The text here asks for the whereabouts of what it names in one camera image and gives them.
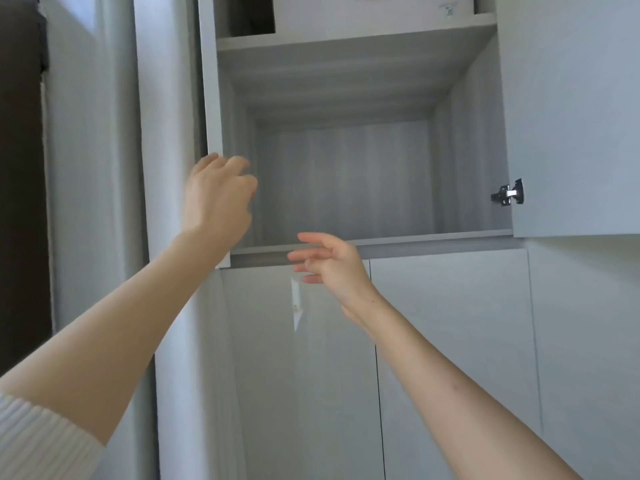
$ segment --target white box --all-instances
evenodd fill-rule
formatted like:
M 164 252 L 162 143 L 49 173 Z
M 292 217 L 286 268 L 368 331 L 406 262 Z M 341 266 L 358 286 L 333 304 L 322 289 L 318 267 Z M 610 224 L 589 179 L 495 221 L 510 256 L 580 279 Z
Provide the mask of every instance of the white box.
M 273 0 L 276 32 L 347 38 L 426 31 L 474 15 L 474 0 Z

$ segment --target white sleeve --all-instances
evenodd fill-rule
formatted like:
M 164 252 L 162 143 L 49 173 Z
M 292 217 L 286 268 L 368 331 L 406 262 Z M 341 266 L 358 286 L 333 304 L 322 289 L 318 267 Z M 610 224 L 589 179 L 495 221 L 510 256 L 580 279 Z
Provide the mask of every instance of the white sleeve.
M 62 416 L 0 393 L 0 480 L 87 480 L 103 450 Z

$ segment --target hand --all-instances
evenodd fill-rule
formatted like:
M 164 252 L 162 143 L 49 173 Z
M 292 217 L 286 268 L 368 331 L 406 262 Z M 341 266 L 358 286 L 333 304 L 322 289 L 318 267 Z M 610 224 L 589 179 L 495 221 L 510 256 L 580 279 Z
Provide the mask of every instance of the hand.
M 251 225 L 248 205 L 258 180 L 242 175 L 248 166 L 244 158 L 227 160 L 212 153 L 200 160 L 189 176 L 182 232 L 196 236 L 203 246 L 203 257 L 210 255 L 219 261 Z
M 304 261 L 295 264 L 293 270 L 312 273 L 304 276 L 302 281 L 324 283 L 340 301 L 347 318 L 366 328 L 362 318 L 364 312 L 368 306 L 383 301 L 383 298 L 369 279 L 356 247 L 336 236 L 319 232 L 302 232 L 298 238 L 302 242 L 322 244 L 323 247 L 290 252 L 290 261 Z

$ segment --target wardrobe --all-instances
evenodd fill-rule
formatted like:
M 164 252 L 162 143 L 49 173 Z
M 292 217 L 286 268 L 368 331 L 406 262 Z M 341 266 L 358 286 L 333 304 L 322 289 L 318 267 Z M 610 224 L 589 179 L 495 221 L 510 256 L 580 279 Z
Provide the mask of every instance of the wardrobe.
M 213 470 L 453 478 L 372 341 L 287 265 L 301 231 L 354 242 L 384 296 L 542 435 L 526 242 L 640 233 L 640 0 L 250 1 L 198 0 L 193 77 L 208 151 L 259 179 L 253 224 L 211 279 L 212 351 L 189 352 L 215 363 L 162 372 L 215 376 L 193 393 L 210 411 L 185 413 Z

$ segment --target forearm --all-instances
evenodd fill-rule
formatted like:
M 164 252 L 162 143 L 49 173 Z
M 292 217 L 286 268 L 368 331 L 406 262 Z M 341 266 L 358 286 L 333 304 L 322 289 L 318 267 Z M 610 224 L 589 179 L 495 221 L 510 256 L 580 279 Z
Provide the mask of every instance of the forearm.
M 0 391 L 43 406 L 103 444 L 156 348 L 224 250 L 181 235 L 132 279 L 0 379 Z
M 459 479 L 579 478 L 386 301 L 369 304 L 362 313 Z

